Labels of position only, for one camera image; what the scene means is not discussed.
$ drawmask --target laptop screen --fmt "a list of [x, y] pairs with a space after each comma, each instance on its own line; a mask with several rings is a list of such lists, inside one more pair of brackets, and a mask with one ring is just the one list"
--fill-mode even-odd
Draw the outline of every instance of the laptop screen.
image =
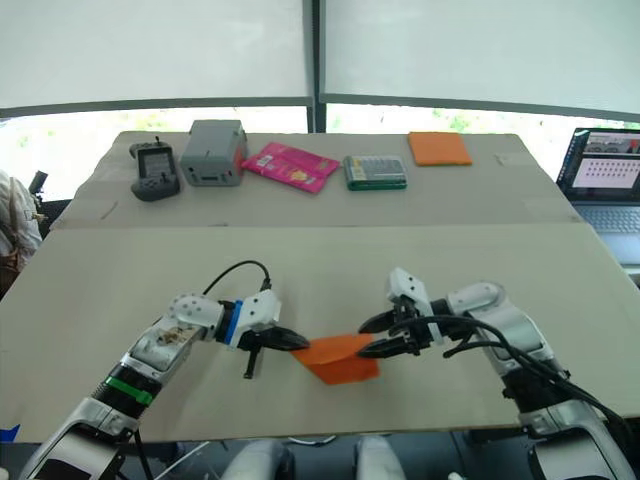
[[640, 203], [640, 130], [577, 128], [556, 183], [573, 201]]

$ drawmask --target pink snack bag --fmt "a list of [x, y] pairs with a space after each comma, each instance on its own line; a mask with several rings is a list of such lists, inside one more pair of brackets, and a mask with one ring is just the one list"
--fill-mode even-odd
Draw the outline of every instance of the pink snack bag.
[[273, 142], [242, 164], [242, 168], [311, 193], [322, 190], [339, 166], [336, 160]]

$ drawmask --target laptop keyboard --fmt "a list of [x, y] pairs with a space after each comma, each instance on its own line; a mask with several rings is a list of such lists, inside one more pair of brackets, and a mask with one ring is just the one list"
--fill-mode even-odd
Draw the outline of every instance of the laptop keyboard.
[[582, 207], [578, 211], [598, 232], [640, 233], [640, 208]]

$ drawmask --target orange cloth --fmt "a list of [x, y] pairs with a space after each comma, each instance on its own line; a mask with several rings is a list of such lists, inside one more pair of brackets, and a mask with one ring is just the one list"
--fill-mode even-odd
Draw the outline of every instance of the orange cloth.
[[362, 382], [380, 375], [375, 358], [356, 353], [373, 341], [373, 335], [341, 335], [311, 340], [311, 346], [291, 353], [328, 385]]
[[411, 132], [409, 145], [416, 165], [471, 165], [471, 157], [457, 133]]

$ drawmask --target beige table surface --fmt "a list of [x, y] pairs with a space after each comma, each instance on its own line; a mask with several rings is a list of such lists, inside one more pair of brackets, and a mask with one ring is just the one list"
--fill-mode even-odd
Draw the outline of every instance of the beige table surface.
[[[346, 155], [400, 155], [405, 191], [351, 192], [342, 169], [312, 195], [245, 173], [239, 187], [192, 187], [153, 203], [130, 190], [132, 143], [152, 132], [123, 132], [56, 223], [57, 228], [172, 226], [391, 226], [580, 221], [516, 135], [463, 135], [473, 166], [416, 167], [406, 135], [249, 134], [249, 153], [277, 141], [342, 161]], [[176, 158], [188, 135], [160, 133]]]
[[[389, 307], [403, 266], [432, 298], [480, 279], [502, 283], [573, 379], [640, 415], [640, 295], [583, 224], [404, 228], [71, 229], [51, 234], [0, 303], [0, 428], [50, 435], [178, 293], [233, 262], [271, 269], [282, 324], [308, 338], [354, 332]], [[254, 293], [246, 268], [212, 297]], [[516, 408], [481, 352], [381, 361], [381, 376], [326, 386], [268, 351], [244, 380], [246, 352], [198, 344], [143, 417], [146, 440], [438, 430], [514, 424]]]

